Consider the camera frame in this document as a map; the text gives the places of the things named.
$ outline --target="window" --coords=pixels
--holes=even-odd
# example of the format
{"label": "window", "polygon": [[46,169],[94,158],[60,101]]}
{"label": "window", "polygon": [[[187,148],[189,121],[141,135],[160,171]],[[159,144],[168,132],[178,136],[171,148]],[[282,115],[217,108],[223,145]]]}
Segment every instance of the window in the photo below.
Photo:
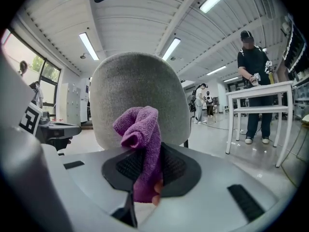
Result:
{"label": "window", "polygon": [[26,42],[9,30],[5,31],[1,39],[1,46],[7,61],[16,72],[19,71],[21,61],[27,63],[28,69],[23,75],[23,80],[27,85],[35,81],[40,82],[40,88],[43,92],[43,111],[55,116],[60,69],[37,54]]}

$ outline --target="black cap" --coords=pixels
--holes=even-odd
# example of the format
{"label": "black cap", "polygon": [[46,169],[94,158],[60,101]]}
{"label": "black cap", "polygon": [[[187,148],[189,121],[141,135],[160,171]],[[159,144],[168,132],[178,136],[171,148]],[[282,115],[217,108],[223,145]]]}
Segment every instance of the black cap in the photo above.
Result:
{"label": "black cap", "polygon": [[245,39],[245,38],[248,38],[248,37],[253,37],[252,34],[249,31],[244,30],[243,32],[240,33],[241,39]]}

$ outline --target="white table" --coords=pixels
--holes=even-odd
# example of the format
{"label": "white table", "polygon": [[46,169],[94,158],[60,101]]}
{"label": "white table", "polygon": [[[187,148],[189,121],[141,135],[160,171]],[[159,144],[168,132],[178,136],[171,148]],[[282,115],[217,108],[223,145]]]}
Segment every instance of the white table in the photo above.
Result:
{"label": "white table", "polygon": [[[292,128],[292,118],[293,118],[292,83],[293,83],[292,81],[288,81],[288,82],[275,83],[275,84],[270,84],[270,85],[262,85],[262,86],[252,87],[249,89],[243,89],[239,91],[226,93],[228,97],[228,103],[229,103],[229,109],[230,109],[228,140],[227,140],[227,146],[226,146],[226,151],[225,151],[227,154],[230,153],[230,148],[231,148],[234,114],[238,114],[236,140],[239,141],[241,114],[244,114],[244,113],[248,113],[248,114],[279,113],[277,134],[276,134],[276,139],[274,142],[274,147],[277,147],[279,136],[280,136],[281,124],[282,124],[282,113],[287,112],[288,113],[288,125],[287,125],[287,130],[286,130],[286,137],[284,140],[284,144],[283,144],[279,159],[276,163],[276,167],[280,167],[285,150],[287,148],[287,145],[290,139],[291,128]],[[285,92],[287,93],[288,106],[282,106],[281,94]],[[258,107],[240,107],[240,99],[259,97],[259,96],[268,96],[268,95],[278,95],[278,105],[258,106]],[[233,99],[237,99],[237,109],[234,109],[233,107]]]}

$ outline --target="white cabinet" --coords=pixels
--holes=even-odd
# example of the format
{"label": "white cabinet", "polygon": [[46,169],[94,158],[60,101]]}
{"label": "white cabinet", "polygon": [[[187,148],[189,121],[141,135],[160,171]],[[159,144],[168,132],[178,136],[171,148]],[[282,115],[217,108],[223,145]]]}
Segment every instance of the white cabinet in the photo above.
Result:
{"label": "white cabinet", "polygon": [[60,90],[60,119],[63,122],[81,125],[80,88],[74,84],[63,83]]}

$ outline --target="floor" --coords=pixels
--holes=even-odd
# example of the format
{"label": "floor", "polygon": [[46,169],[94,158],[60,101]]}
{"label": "floor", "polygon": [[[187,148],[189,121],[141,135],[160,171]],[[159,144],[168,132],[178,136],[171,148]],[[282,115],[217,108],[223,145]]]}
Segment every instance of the floor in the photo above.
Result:
{"label": "floor", "polygon": [[[242,117],[241,129],[244,130],[244,133],[247,129],[247,121],[248,117]],[[236,122],[237,120],[235,117],[234,128],[237,127]],[[282,149],[280,145],[283,144],[286,136],[285,130],[287,121],[282,121],[281,136],[279,139],[280,145],[274,148],[272,144],[276,136],[277,123],[278,121],[275,119],[271,123],[270,140],[272,142],[270,142],[269,145],[264,145],[262,143],[260,131],[257,132],[251,145],[245,144],[245,135],[240,135],[240,140],[236,141],[236,131],[234,131],[231,151],[230,154],[227,155],[225,153],[225,148],[228,133],[228,114],[218,114],[216,115],[216,122],[214,121],[214,117],[209,117],[207,124],[192,123],[189,148],[231,161],[252,177],[259,180],[278,198],[292,195],[296,187],[299,186],[307,168],[306,162],[309,160],[309,135],[306,136],[307,131],[302,129],[296,140],[301,123],[299,120],[293,121],[292,132],[287,147],[288,150],[291,149],[294,142],[295,145],[282,164],[286,172],[285,174],[282,167],[276,168],[275,164]],[[103,149],[97,144],[93,130],[83,130],[72,139],[71,144],[68,145],[63,152],[67,155],[100,150]],[[136,203],[135,210],[138,222],[143,221],[153,209],[154,206],[152,204]]]}

